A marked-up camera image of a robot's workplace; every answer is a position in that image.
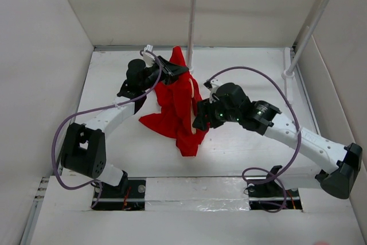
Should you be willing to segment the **beige plastic clothes hanger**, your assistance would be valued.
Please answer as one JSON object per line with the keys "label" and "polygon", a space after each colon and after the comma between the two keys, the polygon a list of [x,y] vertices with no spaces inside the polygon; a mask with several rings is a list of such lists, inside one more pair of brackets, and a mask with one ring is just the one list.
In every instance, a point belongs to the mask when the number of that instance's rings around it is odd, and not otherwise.
{"label": "beige plastic clothes hanger", "polygon": [[189,79],[189,83],[190,83],[190,86],[191,86],[191,105],[190,105],[190,129],[191,129],[191,133],[193,135],[196,134],[196,129],[192,126],[196,116],[195,116],[195,113],[194,113],[194,96],[195,96],[195,91],[194,91],[194,85],[193,85],[193,82],[192,82],[192,79]]}

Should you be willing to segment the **red t shirt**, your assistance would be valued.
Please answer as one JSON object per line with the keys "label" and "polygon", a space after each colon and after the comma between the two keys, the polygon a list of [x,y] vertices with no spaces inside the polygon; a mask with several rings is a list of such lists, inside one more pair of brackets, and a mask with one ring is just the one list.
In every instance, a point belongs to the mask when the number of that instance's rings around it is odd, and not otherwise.
{"label": "red t shirt", "polygon": [[176,147],[183,157],[195,157],[198,147],[206,135],[206,131],[197,129],[195,135],[191,133],[191,86],[189,79],[192,79],[194,85],[194,113],[196,116],[197,103],[202,100],[202,97],[196,79],[190,72],[187,72],[173,84],[158,83],[154,91],[161,107],[160,113],[148,114],[139,119],[140,123],[148,129],[175,139]]}

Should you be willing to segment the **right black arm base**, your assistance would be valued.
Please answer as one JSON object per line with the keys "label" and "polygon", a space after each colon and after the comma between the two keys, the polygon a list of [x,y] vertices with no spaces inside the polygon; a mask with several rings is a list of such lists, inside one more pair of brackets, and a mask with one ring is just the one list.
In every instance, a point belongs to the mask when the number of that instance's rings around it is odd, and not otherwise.
{"label": "right black arm base", "polygon": [[301,210],[299,191],[283,188],[275,180],[261,184],[248,184],[244,193],[249,196],[251,210],[275,212],[277,210]]}

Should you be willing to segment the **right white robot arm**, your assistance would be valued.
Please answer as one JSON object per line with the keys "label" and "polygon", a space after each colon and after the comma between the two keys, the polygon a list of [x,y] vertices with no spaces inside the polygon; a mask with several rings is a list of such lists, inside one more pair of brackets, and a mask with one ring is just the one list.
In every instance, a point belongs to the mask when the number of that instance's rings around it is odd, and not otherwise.
{"label": "right white robot arm", "polygon": [[250,101],[237,84],[222,84],[213,79],[204,85],[210,97],[197,103],[194,128],[206,131],[235,122],[248,131],[298,149],[320,167],[320,172],[313,175],[317,186],[338,199],[349,198],[361,169],[361,146],[335,143],[308,129],[296,127],[295,121],[277,107],[263,100]]}

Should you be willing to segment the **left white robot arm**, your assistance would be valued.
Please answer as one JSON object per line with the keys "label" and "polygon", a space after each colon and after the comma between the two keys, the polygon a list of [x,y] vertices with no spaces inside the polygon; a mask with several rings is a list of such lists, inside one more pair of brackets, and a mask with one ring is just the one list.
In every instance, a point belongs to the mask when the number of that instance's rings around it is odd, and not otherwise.
{"label": "left white robot arm", "polygon": [[155,84],[173,84],[188,70],[161,56],[151,66],[142,59],[131,60],[112,107],[83,124],[68,127],[61,149],[62,167],[100,181],[115,197],[124,196],[128,174],[107,162],[106,138],[142,108],[146,92]]}

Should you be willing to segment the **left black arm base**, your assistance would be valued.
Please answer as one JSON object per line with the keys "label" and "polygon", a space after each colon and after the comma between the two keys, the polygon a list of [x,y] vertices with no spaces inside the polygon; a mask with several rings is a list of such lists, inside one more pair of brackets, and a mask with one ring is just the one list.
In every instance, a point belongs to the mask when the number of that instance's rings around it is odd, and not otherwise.
{"label": "left black arm base", "polygon": [[122,189],[103,183],[98,200],[99,189],[94,187],[92,209],[95,211],[144,211],[145,193],[145,178],[129,178],[127,186]]}

